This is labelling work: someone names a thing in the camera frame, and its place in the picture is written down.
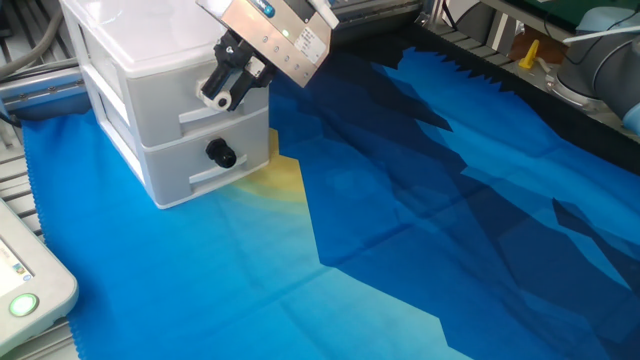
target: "blue fabric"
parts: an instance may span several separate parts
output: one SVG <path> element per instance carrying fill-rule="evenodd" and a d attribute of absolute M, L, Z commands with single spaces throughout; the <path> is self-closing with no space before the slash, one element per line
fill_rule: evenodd
<path fill-rule="evenodd" d="M 239 182 L 157 210 L 93 114 L 25 123 L 81 358 L 640 358 L 640 179 L 456 70 L 277 78 L 301 200 Z"/>

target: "light blue fabric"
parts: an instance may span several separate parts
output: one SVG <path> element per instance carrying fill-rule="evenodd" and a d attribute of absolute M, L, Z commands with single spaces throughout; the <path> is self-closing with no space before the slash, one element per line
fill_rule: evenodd
<path fill-rule="evenodd" d="M 456 70 L 274 80 L 295 201 L 239 182 L 161 211 L 93 114 L 25 122 L 81 359 L 640 358 L 640 178 Z"/>

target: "white plastic box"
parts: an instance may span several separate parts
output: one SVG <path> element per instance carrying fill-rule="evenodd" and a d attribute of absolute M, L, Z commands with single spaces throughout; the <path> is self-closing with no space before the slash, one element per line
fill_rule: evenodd
<path fill-rule="evenodd" d="M 226 29 L 195 1 L 61 3 L 98 122 L 159 208 L 268 163 L 267 88 L 250 90 L 233 112 L 197 96 Z M 218 138 L 236 153 L 229 169 L 205 153 Z"/>

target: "green button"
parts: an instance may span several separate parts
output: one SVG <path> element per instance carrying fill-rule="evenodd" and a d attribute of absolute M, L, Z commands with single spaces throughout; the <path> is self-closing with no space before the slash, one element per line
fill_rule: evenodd
<path fill-rule="evenodd" d="M 38 297 L 33 294 L 22 294 L 13 299 L 9 305 L 9 312 L 14 316 L 27 316 L 38 307 Z"/>

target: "drawer knob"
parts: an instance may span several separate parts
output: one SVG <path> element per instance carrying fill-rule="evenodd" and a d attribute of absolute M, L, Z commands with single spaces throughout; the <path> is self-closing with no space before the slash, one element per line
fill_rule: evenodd
<path fill-rule="evenodd" d="M 215 139 L 207 145 L 205 150 L 209 159 L 213 160 L 218 166 L 228 169 L 236 164 L 236 153 L 227 145 L 223 139 Z"/>

